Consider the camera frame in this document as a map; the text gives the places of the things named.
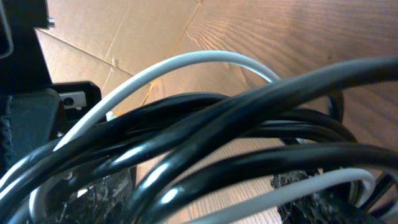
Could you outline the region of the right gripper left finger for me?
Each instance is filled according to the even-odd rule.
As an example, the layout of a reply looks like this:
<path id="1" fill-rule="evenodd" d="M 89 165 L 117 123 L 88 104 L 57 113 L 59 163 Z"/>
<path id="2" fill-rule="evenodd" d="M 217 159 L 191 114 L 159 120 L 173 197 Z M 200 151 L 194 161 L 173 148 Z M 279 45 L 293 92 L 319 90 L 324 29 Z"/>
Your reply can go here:
<path id="1" fill-rule="evenodd" d="M 103 177 L 70 193 L 56 186 L 47 197 L 48 214 L 41 223 L 113 223 L 136 184 L 136 168 Z"/>

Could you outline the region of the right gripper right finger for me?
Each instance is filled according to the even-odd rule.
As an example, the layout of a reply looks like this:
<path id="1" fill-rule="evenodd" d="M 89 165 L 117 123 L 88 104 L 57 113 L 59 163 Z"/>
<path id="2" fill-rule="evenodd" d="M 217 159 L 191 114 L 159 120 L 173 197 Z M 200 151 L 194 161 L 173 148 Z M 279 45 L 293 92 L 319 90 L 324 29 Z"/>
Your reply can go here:
<path id="1" fill-rule="evenodd" d="M 361 207 L 345 202 L 334 190 L 323 190 L 277 207 L 282 223 L 383 223 L 381 216 L 397 204 L 392 200 L 370 212 L 369 209 L 396 181 L 383 173 L 376 179 L 376 189 Z"/>

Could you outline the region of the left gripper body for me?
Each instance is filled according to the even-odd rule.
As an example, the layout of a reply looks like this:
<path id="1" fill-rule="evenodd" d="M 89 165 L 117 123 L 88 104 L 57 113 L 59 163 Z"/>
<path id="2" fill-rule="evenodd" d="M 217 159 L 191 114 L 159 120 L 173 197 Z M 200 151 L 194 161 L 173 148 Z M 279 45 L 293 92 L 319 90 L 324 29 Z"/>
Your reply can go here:
<path id="1" fill-rule="evenodd" d="M 54 27 L 46 0 L 1 0 L 1 173 L 68 131 L 101 96 L 90 81 L 53 83 L 35 30 Z"/>

